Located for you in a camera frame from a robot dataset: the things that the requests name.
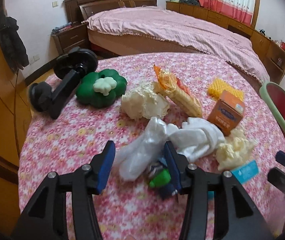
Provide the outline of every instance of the green flower-shaped object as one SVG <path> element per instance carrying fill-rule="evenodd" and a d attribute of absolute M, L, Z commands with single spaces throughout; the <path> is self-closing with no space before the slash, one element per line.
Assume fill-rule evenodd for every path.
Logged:
<path fill-rule="evenodd" d="M 116 81 L 117 83 L 115 88 L 113 88 L 113 85 L 109 86 L 109 89 L 113 88 L 109 92 L 106 92 L 106 89 L 108 91 L 108 85 L 111 79 L 108 78 L 106 79 L 106 81 L 102 80 L 106 77 L 113 78 L 114 81 Z M 76 95 L 78 101 L 84 105 L 89 104 L 95 108 L 103 108 L 111 106 L 115 102 L 117 97 L 125 93 L 126 88 L 127 80 L 124 77 L 120 76 L 116 70 L 104 69 L 99 73 L 91 72 L 86 75 L 82 79 L 81 84 L 79 85 L 76 91 Z"/>

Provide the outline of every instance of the floral tablecloth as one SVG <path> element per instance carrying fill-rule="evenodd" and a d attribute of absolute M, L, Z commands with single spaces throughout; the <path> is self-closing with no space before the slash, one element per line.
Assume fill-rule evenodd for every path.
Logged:
<path fill-rule="evenodd" d="M 203 117 L 207 118 L 215 101 L 207 95 L 207 87 L 219 77 L 233 87 L 243 90 L 246 104 L 240 125 L 248 138 L 255 138 L 258 146 L 254 158 L 259 175 L 244 185 L 260 212 L 274 231 L 285 219 L 285 202 L 282 193 L 267 182 L 270 168 L 278 150 L 285 151 L 285 139 L 267 105 L 238 72 L 218 57 L 206 54 L 152 53 L 100 60 L 98 69 L 112 68 L 128 80 L 127 89 L 141 81 L 155 81 L 153 64 L 170 69 L 182 78 L 192 93 L 202 102 Z M 52 75 L 47 82 L 53 87 L 60 80 Z M 187 115 L 174 103 L 165 116 L 166 123 L 178 126 Z M 100 153 L 107 140 L 113 140 L 116 149 L 127 145 L 144 130 L 148 120 L 130 120 L 121 112 L 120 99 L 106 109 L 82 106 L 73 96 L 57 120 L 45 114 L 36 114 L 28 130 L 20 155 L 19 202 L 20 210 L 50 171 L 65 174 L 89 163 Z M 200 159 L 197 165 L 205 171 L 217 172 L 213 155 Z M 94 197 L 101 233 L 106 240 L 178 239 L 185 205 L 173 197 L 162 201 L 148 188 L 143 178 L 128 183 L 112 171 L 106 189 Z M 208 237 L 212 235 L 213 205 L 209 204 Z M 67 194 L 67 224 L 69 239 L 75 239 L 70 193 Z"/>

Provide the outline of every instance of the brown cardboard box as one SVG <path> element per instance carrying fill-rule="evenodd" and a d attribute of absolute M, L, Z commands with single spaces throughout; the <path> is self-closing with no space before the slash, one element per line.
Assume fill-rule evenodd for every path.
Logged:
<path fill-rule="evenodd" d="M 224 90 L 207 120 L 228 136 L 243 118 L 244 110 L 244 102 Z"/>

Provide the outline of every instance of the yellow mesh cloth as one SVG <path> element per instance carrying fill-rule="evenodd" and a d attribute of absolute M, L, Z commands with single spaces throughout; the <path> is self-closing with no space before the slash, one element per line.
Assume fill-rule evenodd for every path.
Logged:
<path fill-rule="evenodd" d="M 220 95 L 224 90 L 233 94 L 235 97 L 244 101 L 244 92 L 238 89 L 234 89 L 231 85 L 227 84 L 224 80 L 219 78 L 214 79 L 214 81 L 208 87 L 208 94 L 216 99 L 219 99 Z"/>

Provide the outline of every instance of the wooden window frame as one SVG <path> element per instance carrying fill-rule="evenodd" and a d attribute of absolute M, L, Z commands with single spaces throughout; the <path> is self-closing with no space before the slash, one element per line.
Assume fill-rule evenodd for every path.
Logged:
<path fill-rule="evenodd" d="M 260 4 L 260 0 L 255 0 L 254 13 L 253 13 L 253 18 L 251 20 L 251 28 L 253 28 L 253 29 L 255 29 L 256 23 L 257 23 L 258 12 L 259 12 L 259 4 Z"/>

